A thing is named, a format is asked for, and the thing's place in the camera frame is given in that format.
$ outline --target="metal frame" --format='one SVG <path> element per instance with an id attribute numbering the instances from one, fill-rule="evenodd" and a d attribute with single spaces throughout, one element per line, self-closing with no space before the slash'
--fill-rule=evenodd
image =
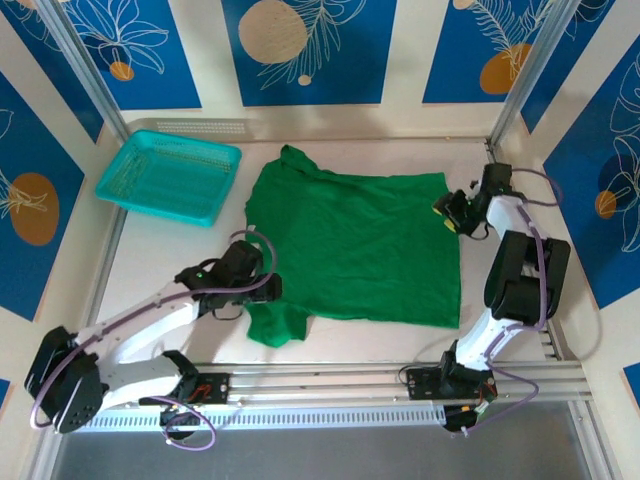
<path id="1" fill-rule="evenodd" d="M 203 373 L 229 373 L 229 393 L 225 405 L 203 405 L 200 410 L 216 417 L 222 424 L 236 415 L 290 415 L 292 412 L 324 410 L 332 412 L 378 412 L 389 407 L 402 412 L 431 412 L 429 420 L 444 419 L 444 406 L 474 402 L 475 399 L 439 401 L 411 400 L 408 387 L 401 382 L 399 370 L 405 363 L 372 364 L 280 364 L 280 365 L 217 365 L 197 364 Z M 425 363 L 425 366 L 436 366 Z M 592 400 L 591 391 L 580 362 L 509 362 L 500 364 L 508 373 L 533 379 L 540 386 L 534 401 L 539 402 L 584 402 Z M 498 403 L 514 403 L 527 396 L 531 387 L 506 376 L 496 374 Z M 84 431 L 148 431 L 158 428 L 157 421 L 150 424 L 146 419 L 156 418 L 164 407 L 129 404 L 101 412 Z M 389 417 L 381 419 L 389 422 Z M 233 422 L 235 428 L 246 428 L 252 424 Z M 295 426 L 296 418 L 278 419 L 278 425 Z"/>
<path id="2" fill-rule="evenodd" d="M 38 14 L 62 54 L 80 80 L 105 123 L 122 144 L 129 138 L 129 127 L 120 115 L 118 104 L 107 88 L 87 48 L 58 0 L 35 0 Z"/>
<path id="3" fill-rule="evenodd" d="M 555 5 L 551 7 L 549 16 L 540 28 L 540 33 L 533 42 L 527 61 L 507 95 L 504 108 L 489 135 L 487 141 L 491 150 L 500 145 L 509 127 L 520 113 L 581 1 L 555 0 Z"/>
<path id="4" fill-rule="evenodd" d="M 556 5 L 540 30 L 529 53 L 528 61 L 516 79 L 505 101 L 504 109 L 487 139 L 487 153 L 490 161 L 496 161 L 496 147 L 503 140 L 508 128 L 524 105 L 580 1 L 556 0 Z M 129 127 L 120 115 L 118 106 L 86 47 L 64 13 L 63 6 L 57 0 L 35 0 L 35 3 L 43 22 L 103 115 L 105 123 L 112 129 L 120 142 L 126 141 L 130 135 Z M 95 294 L 89 307 L 87 324 L 95 322 L 98 316 L 125 219 L 125 212 L 119 210 L 105 252 L 103 268 L 96 280 Z M 620 474 L 611 455 L 607 439 L 601 434 L 600 420 L 595 413 L 591 391 L 580 363 L 561 360 L 571 358 L 572 355 L 563 346 L 561 332 L 557 331 L 553 322 L 550 323 L 548 331 L 541 335 L 543 335 L 541 337 L 543 344 L 549 343 L 545 346 L 545 350 L 549 350 L 549 352 L 545 351 L 548 361 L 509 363 L 503 366 L 507 370 L 516 371 L 540 384 L 541 393 L 536 401 L 568 402 L 591 475 L 598 479 L 619 478 Z M 332 410 L 332 414 L 336 411 L 342 411 L 345 414 L 353 415 L 366 413 L 381 415 L 381 417 L 375 418 L 382 418 L 383 423 L 387 422 L 385 424 L 398 424 L 402 421 L 414 421 L 418 422 L 417 424 L 433 421 L 437 423 L 441 420 L 439 412 L 442 411 L 442 406 L 446 402 L 434 404 L 432 402 L 410 401 L 406 387 L 397 379 L 397 372 L 403 365 L 199 365 L 203 372 L 225 371 L 232 374 L 229 404 L 222 407 L 207 407 L 203 410 L 211 414 L 217 412 L 217 415 L 220 416 L 220 422 L 225 423 L 226 421 L 226 424 L 234 423 L 233 419 L 237 418 L 237 414 L 233 412 L 241 411 L 246 418 L 255 418 L 256 415 L 267 415 L 264 412 L 270 411 L 275 415 L 273 418 L 278 420 L 268 423 L 268 425 L 275 426 L 277 423 L 288 428 L 299 418 L 294 417 L 294 414 L 323 415 L 327 410 Z M 529 393 L 527 385 L 504 377 L 501 378 L 499 375 L 496 377 L 496 381 L 501 394 L 497 400 L 499 402 L 515 402 Z M 106 428 L 111 431 L 120 431 L 131 426 L 137 428 L 140 425 L 131 419 L 141 418 L 141 416 L 149 417 L 149 415 L 156 418 L 159 408 L 129 407 L 104 412 L 89 424 L 87 430 L 93 428 L 104 431 Z M 401 416 L 386 416 L 385 412 L 389 411 L 404 412 L 408 417 L 406 420 L 402 420 Z M 423 412 L 426 416 L 416 420 L 415 415 L 419 416 L 419 412 Z M 115 420 L 103 421 L 99 424 L 99 419 L 103 416 Z M 319 421 L 316 423 L 327 423 L 324 421 L 324 417 L 317 418 Z M 351 426 L 379 425 L 378 421 L 370 420 L 372 417 L 357 418 L 361 419 L 354 421 L 355 423 L 352 422 Z M 342 423 L 341 426 L 348 426 L 344 422 L 334 423 L 336 426 L 340 426 L 338 425 L 340 423 Z M 61 436 L 55 435 L 51 431 L 41 435 L 33 462 L 30 468 L 24 472 L 22 478 L 49 478 L 60 443 Z"/>

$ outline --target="plastic basket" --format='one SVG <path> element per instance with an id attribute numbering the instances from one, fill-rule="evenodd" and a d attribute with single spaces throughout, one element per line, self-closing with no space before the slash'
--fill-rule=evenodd
<path id="1" fill-rule="evenodd" d="M 210 227 L 238 171 L 236 147 L 139 130 L 96 187 L 127 210 Z"/>

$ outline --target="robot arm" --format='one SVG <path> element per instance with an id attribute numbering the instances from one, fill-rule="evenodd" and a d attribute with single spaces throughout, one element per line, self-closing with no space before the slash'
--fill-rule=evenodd
<path id="1" fill-rule="evenodd" d="M 486 222 L 501 239 L 484 290 L 486 310 L 464 337 L 444 352 L 435 368 L 407 366 L 409 396 L 415 400 L 481 398 L 485 408 L 497 396 L 491 360 L 519 332 L 551 318 L 558 307 L 569 261 L 565 241 L 548 238 L 535 230 L 542 244 L 544 268 L 540 268 L 535 228 L 524 196 L 511 187 L 511 166 L 485 166 L 481 182 L 450 192 L 434 204 L 445 225 L 457 234 L 471 236 Z M 541 279 L 546 280 L 546 312 L 541 319 Z M 460 430 L 475 424 L 476 412 L 448 418 L 446 428 Z"/>
<path id="2" fill-rule="evenodd" d="M 198 386 L 199 373 L 184 355 L 166 351 L 143 362 L 130 362 L 131 356 L 164 334 L 228 303 L 278 299 L 282 295 L 282 281 L 277 274 L 261 287 L 246 288 L 264 279 L 264 275 L 254 274 L 261 267 L 260 250 L 246 241 L 237 241 L 221 259 L 186 268 L 155 295 L 105 322 L 75 335 L 64 327 L 51 330 L 40 345 L 25 388 L 37 398 L 54 369 L 78 345 L 97 337 L 99 341 L 89 342 L 53 380 L 42 398 L 41 408 L 59 432 L 72 432 L 101 410 L 137 402 L 143 397 L 170 395 L 178 400 L 187 399 Z M 229 293 L 201 293 L 202 289 L 214 288 L 226 289 Z M 181 298 L 161 302 L 172 296 Z M 109 328 L 141 307 L 154 304 L 156 308 L 147 309 L 119 328 Z"/>

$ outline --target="vent grille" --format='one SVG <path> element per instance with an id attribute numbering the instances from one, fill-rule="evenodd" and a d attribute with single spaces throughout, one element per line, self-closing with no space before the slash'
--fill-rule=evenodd
<path id="1" fill-rule="evenodd" d="M 242 120 L 238 121 L 215 121 L 215 120 L 198 120 L 198 121 L 179 121 L 164 120 L 156 122 L 156 129 L 160 132 L 174 134 L 231 134 L 245 135 L 247 127 Z"/>
<path id="2" fill-rule="evenodd" d="M 444 425 L 444 408 L 366 407 L 366 408 L 309 408 L 309 409 L 227 409 L 201 412 L 216 428 L 228 430 L 340 428 Z M 107 410 L 94 417 L 82 432 L 145 432 L 159 428 L 159 410 L 150 408 Z M 180 430 L 205 429 L 204 425 L 180 427 Z"/>

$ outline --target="flower illustration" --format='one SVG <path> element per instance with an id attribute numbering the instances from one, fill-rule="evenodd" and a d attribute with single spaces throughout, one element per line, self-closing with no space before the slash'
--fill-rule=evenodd
<path id="1" fill-rule="evenodd" d="M 11 126 L 13 112 L 11 110 L 0 110 L 0 140 L 7 134 Z M 0 218 L 4 218 L 11 211 L 19 213 L 20 207 L 29 207 L 41 212 L 46 212 L 47 207 L 43 202 L 47 194 L 40 196 L 29 195 L 13 185 L 0 170 Z"/>
<path id="2" fill-rule="evenodd" d="M 600 172 L 596 213 L 604 219 L 622 214 L 622 248 L 640 249 L 640 53 L 624 75 L 609 125 L 616 155 Z"/>
<path id="3" fill-rule="evenodd" d="M 133 78 L 134 65 L 164 73 L 154 47 L 169 31 L 138 20 L 137 0 L 71 0 L 64 9 L 100 70 L 120 81 Z"/>
<path id="4" fill-rule="evenodd" d="M 511 90 L 555 1 L 529 0 L 524 12 L 517 15 L 511 0 L 452 0 L 457 10 L 474 14 L 480 33 L 498 52 L 480 74 L 480 87 L 485 93 L 502 95 Z"/>
<path id="5" fill-rule="evenodd" d="M 51 50 L 60 51 L 58 44 L 51 36 L 42 18 L 36 10 L 33 0 L 2 0 L 9 11 L 20 21 L 24 29 L 33 38 L 48 46 Z"/>
<path id="6" fill-rule="evenodd" d="M 247 55 L 263 65 L 264 90 L 280 81 L 308 86 L 340 52 L 339 27 L 353 20 L 367 0 L 260 0 L 238 25 Z"/>
<path id="7" fill-rule="evenodd" d="M 600 20 L 607 5 L 609 5 L 609 1 L 610 0 L 582 0 L 569 25 L 567 25 L 565 33 L 571 37 L 572 40 L 575 40 L 578 25 L 581 23 L 595 23 Z"/>

